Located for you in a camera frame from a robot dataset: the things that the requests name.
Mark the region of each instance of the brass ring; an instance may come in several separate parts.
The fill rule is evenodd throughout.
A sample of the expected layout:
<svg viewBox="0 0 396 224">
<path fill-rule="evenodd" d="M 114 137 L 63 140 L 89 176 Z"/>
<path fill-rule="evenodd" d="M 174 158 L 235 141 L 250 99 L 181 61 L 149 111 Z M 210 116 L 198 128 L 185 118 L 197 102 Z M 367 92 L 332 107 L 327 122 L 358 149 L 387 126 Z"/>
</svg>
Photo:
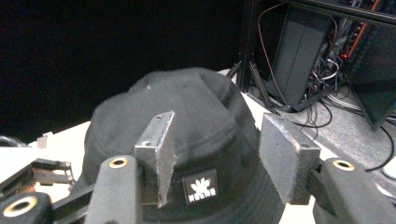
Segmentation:
<svg viewBox="0 0 396 224">
<path fill-rule="evenodd" d="M 112 160 L 108 165 L 111 168 L 117 169 L 125 166 L 128 163 L 128 160 L 124 157 L 119 157 L 114 160 Z"/>
<path fill-rule="evenodd" d="M 3 212 L 5 217 L 17 217 L 30 211 L 37 204 L 34 196 L 24 197 L 6 207 Z"/>
<path fill-rule="evenodd" d="M 338 161 L 334 161 L 332 164 L 340 170 L 345 170 L 345 171 L 355 170 L 355 166 L 353 166 L 352 163 L 348 161 L 338 160 Z"/>
</svg>

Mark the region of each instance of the black background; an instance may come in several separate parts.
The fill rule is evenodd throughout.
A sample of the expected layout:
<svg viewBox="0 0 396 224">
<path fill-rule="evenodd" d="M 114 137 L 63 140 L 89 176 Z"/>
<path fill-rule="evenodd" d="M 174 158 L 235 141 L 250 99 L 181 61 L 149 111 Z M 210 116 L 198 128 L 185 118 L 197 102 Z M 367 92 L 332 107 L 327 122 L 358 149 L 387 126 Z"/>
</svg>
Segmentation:
<svg viewBox="0 0 396 224">
<path fill-rule="evenodd" d="M 243 1 L 2 1 L 0 134 L 35 140 L 89 120 L 156 70 L 236 62 Z"/>
</svg>

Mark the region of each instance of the screw hole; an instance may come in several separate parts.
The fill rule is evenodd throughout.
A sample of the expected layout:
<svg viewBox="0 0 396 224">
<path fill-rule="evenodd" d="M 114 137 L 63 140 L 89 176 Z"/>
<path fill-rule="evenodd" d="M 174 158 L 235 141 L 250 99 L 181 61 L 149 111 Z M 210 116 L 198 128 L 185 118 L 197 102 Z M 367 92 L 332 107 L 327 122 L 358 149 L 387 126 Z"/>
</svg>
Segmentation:
<svg viewBox="0 0 396 224">
<path fill-rule="evenodd" d="M 341 170 L 345 170 L 345 171 L 355 170 L 355 166 L 353 166 L 350 162 L 347 161 L 334 161 L 332 164 L 334 164 L 335 167 Z"/>
<path fill-rule="evenodd" d="M 121 168 L 122 166 L 125 166 L 128 163 L 128 160 L 126 158 L 116 158 L 112 160 L 109 164 L 111 168 Z"/>
<path fill-rule="evenodd" d="M 25 207 L 27 207 L 27 206 L 29 206 L 29 203 L 28 203 L 28 202 L 18 203 L 18 204 L 16 204 L 16 205 L 12 208 L 12 210 L 13 210 L 13 211 L 19 211 L 19 210 L 22 210 L 23 208 L 25 208 Z"/>
<path fill-rule="evenodd" d="M 150 141 L 144 141 L 144 142 L 142 142 L 142 145 L 145 146 L 145 147 L 149 147 L 149 146 L 151 146 L 151 142 Z"/>
<path fill-rule="evenodd" d="M 311 146 L 309 146 L 307 143 L 301 143 L 301 144 L 300 144 L 300 147 L 309 148 L 309 147 L 311 147 Z"/>
<path fill-rule="evenodd" d="M 37 204 L 37 198 L 30 196 L 17 200 L 12 203 L 3 212 L 5 217 L 17 217 L 30 211 Z"/>
</svg>

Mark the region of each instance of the black bucket hat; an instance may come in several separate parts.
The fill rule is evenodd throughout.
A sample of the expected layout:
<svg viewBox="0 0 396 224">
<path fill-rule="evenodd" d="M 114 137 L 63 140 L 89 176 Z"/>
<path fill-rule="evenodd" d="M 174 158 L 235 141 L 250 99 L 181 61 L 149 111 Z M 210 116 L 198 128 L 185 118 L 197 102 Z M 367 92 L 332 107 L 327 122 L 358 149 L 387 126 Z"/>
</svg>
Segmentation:
<svg viewBox="0 0 396 224">
<path fill-rule="evenodd" d="M 250 110 L 230 79 L 203 68 L 148 74 L 99 105 L 74 190 L 93 184 L 106 159 L 133 156 L 151 119 L 171 110 L 177 161 L 169 202 L 144 205 L 145 223 L 277 223 L 285 205 L 260 162 Z M 194 196 L 199 185 L 207 193 Z"/>
</svg>

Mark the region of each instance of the white logo patch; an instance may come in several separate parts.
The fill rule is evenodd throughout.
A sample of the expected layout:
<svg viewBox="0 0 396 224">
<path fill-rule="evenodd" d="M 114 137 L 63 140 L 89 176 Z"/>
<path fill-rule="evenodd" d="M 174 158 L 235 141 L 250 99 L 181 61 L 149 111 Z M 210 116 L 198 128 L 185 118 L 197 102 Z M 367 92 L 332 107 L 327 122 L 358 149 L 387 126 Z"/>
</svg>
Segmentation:
<svg viewBox="0 0 396 224">
<path fill-rule="evenodd" d="M 218 196 L 218 180 L 215 169 L 196 175 L 184 176 L 183 187 L 188 205 Z"/>
</svg>

